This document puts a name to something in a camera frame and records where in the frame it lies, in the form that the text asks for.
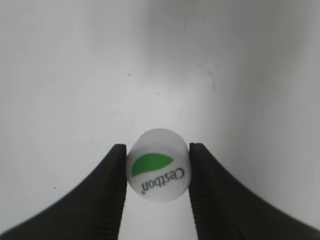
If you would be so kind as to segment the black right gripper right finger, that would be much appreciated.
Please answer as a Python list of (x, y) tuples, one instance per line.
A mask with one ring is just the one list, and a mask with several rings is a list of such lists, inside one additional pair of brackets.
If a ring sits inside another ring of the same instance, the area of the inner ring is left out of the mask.
[(320, 231), (270, 205), (202, 143), (189, 145), (189, 198), (199, 240), (318, 240)]

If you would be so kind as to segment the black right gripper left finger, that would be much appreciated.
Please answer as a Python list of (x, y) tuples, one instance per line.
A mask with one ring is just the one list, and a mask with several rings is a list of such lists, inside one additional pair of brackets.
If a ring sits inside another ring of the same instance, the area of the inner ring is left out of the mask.
[(117, 240), (127, 193), (126, 157), (126, 146), (115, 144), (73, 190), (0, 238)]

